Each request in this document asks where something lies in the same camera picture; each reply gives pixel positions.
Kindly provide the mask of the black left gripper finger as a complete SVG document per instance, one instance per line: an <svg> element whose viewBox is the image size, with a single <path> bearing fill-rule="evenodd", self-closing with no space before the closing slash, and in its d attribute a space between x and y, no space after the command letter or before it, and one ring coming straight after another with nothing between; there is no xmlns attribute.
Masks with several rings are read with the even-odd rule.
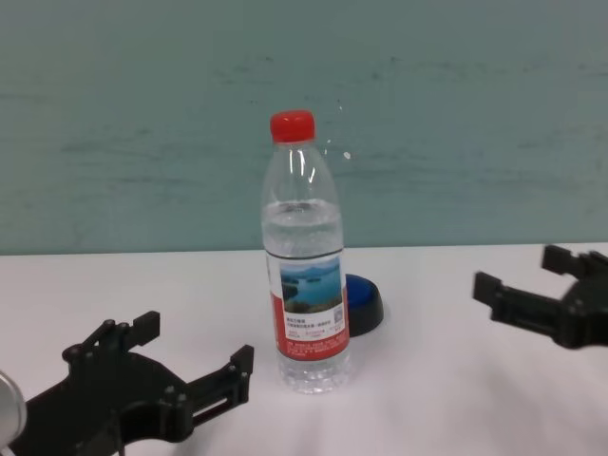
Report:
<svg viewBox="0 0 608 456"><path fill-rule="evenodd" d="M191 382L177 381L165 388L174 428L195 428L249 401L255 349L243 345L228 363Z"/></svg>
<svg viewBox="0 0 608 456"><path fill-rule="evenodd" d="M135 318L131 324L105 320L84 342L66 348L62 358L67 362L68 373L79 375L89 365L115 362L156 339L161 332L161 315L150 311Z"/></svg>

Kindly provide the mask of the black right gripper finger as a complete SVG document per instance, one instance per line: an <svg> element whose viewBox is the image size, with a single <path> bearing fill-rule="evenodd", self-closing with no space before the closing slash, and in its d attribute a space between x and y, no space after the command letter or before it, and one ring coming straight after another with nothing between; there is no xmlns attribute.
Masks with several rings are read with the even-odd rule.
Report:
<svg viewBox="0 0 608 456"><path fill-rule="evenodd" d="M575 255L558 245L546 245L541 267L559 276L572 276L578 281L607 282L607 256L597 251Z"/></svg>
<svg viewBox="0 0 608 456"><path fill-rule="evenodd" d="M490 319L522 330L567 340L563 307L556 298L505 286L497 277L478 272L473 298L490 308Z"/></svg>

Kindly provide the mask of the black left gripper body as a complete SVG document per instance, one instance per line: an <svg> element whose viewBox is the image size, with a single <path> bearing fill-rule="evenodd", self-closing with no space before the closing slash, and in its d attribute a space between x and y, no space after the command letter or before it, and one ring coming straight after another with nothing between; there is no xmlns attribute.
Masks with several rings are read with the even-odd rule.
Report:
<svg viewBox="0 0 608 456"><path fill-rule="evenodd" d="M172 426L164 391L175 381L183 380L136 353L89 365L27 401L25 428L8 449L14 455L123 455L142 440L180 443L193 428Z"/></svg>

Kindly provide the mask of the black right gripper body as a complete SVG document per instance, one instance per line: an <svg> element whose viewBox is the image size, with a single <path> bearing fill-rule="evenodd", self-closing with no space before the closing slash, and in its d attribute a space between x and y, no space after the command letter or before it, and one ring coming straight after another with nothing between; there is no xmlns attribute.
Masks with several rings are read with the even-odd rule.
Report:
<svg viewBox="0 0 608 456"><path fill-rule="evenodd" d="M566 292L553 340L568 350L607 347L606 279L582 279Z"/></svg>

